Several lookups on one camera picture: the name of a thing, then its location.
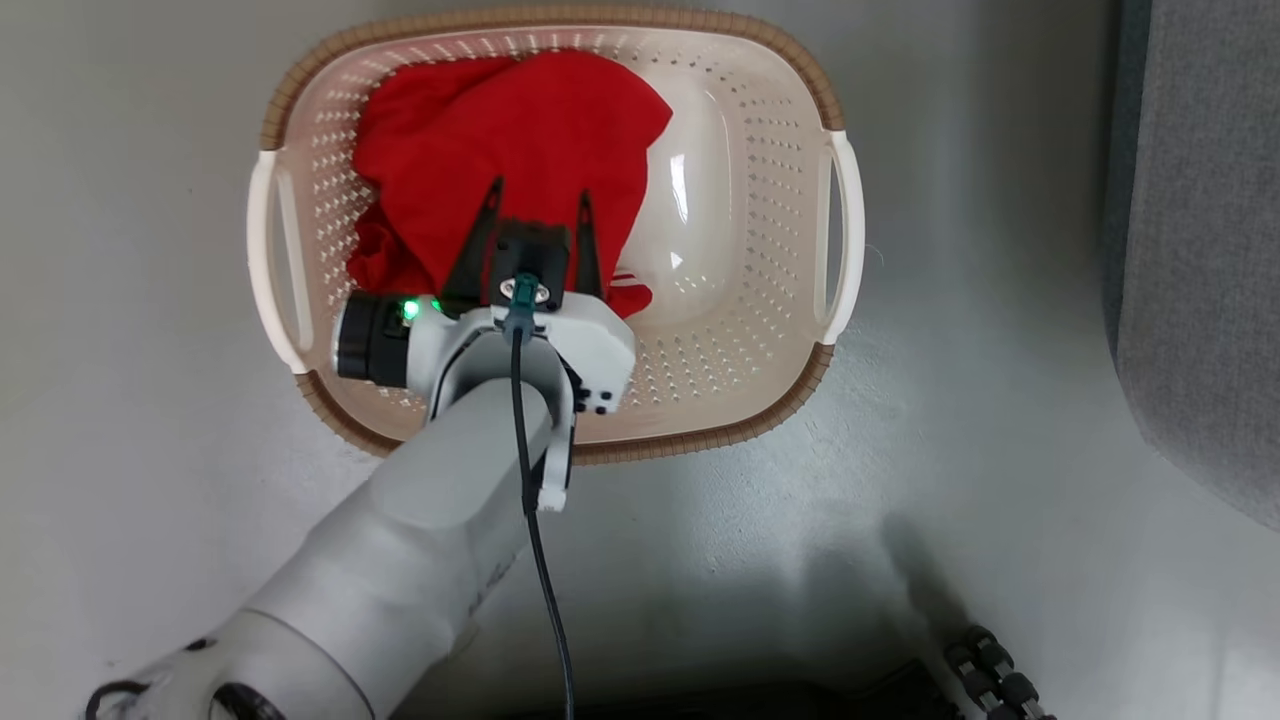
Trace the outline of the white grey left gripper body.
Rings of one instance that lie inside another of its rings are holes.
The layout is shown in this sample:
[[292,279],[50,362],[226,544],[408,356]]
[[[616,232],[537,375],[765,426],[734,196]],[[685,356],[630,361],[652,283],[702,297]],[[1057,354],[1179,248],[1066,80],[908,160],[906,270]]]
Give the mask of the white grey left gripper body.
[[521,366],[512,370],[509,309],[490,306],[465,316],[471,328],[454,356],[454,397],[489,380],[531,386],[552,416],[608,415],[621,407],[636,364],[635,336],[599,299],[567,293],[554,313],[518,310]]

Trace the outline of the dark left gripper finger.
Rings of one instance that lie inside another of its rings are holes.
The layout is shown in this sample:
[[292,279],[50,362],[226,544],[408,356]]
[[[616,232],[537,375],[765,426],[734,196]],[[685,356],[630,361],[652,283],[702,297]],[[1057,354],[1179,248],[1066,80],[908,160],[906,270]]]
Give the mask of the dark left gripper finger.
[[444,315],[463,315],[488,305],[486,264],[500,219],[504,178],[489,186],[462,249],[439,293],[439,310]]
[[573,233],[573,292],[595,299],[605,297],[605,283],[602,273],[600,254],[596,242],[596,227],[591,196],[584,190],[579,197],[576,211],[576,231]]

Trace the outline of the red jersey garment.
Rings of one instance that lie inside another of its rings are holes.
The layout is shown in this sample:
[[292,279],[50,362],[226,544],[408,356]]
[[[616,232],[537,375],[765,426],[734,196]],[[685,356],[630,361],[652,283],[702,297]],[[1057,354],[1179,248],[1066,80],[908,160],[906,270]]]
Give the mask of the red jersey garment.
[[589,197],[604,299],[632,316],[653,293],[620,258],[672,115],[645,79],[590,53],[402,67],[357,124],[352,167],[375,200],[347,272],[372,293],[442,296],[502,181],[500,214],[524,222],[575,228]]

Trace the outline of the grey fabric sofa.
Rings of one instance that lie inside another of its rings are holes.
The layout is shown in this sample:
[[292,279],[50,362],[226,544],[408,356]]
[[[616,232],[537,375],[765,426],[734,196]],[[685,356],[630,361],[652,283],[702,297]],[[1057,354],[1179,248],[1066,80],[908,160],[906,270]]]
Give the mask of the grey fabric sofa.
[[1108,350],[1157,454],[1280,533],[1280,0],[1117,0]]

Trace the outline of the beige perforated laundry basket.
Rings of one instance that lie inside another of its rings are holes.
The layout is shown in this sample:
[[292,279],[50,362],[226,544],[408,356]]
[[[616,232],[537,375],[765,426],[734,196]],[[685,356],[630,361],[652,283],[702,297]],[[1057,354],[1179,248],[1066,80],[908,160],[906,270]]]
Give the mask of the beige perforated laundry basket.
[[370,94],[411,64],[577,50],[645,79],[673,117],[620,269],[653,292],[620,410],[579,419],[579,466],[756,438],[817,391],[858,300],[865,209],[842,109],[815,58],[764,20],[690,6],[540,4],[356,26],[276,86],[250,183],[255,302],[316,416],[384,457],[422,425],[404,389],[340,379],[333,331],[372,191],[352,167]]

